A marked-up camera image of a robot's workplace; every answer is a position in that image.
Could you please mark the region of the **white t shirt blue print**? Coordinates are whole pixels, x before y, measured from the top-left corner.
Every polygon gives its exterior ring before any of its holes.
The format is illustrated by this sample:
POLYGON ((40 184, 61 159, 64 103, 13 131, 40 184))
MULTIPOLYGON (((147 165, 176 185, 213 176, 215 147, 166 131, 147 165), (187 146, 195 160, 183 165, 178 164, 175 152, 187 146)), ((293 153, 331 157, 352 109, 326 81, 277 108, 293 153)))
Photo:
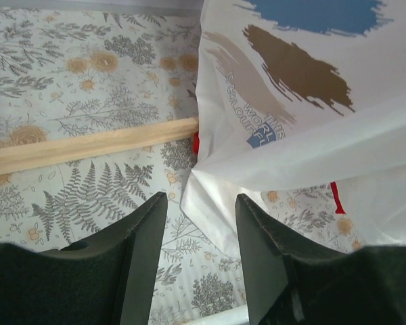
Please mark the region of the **white t shirt blue print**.
POLYGON ((242 262, 244 194, 341 253, 406 246, 406 1, 205 1, 201 29, 181 208, 208 239, 242 262))

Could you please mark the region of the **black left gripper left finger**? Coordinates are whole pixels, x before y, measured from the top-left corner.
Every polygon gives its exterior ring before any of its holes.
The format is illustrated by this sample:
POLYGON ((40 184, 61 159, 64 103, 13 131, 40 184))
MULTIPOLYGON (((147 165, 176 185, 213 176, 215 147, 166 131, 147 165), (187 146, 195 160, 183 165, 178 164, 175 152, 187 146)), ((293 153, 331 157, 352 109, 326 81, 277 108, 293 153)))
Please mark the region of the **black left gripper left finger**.
POLYGON ((0 324, 147 324, 168 200, 61 250, 0 243, 0 324))

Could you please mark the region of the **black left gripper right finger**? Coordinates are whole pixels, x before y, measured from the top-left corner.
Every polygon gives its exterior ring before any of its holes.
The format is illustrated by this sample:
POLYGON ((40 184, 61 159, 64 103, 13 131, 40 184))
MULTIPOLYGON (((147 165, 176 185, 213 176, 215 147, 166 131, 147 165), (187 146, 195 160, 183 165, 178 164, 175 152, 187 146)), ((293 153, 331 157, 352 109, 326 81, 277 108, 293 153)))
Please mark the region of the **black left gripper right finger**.
POLYGON ((406 246, 341 253, 244 194, 235 216, 251 324, 406 324, 406 246))

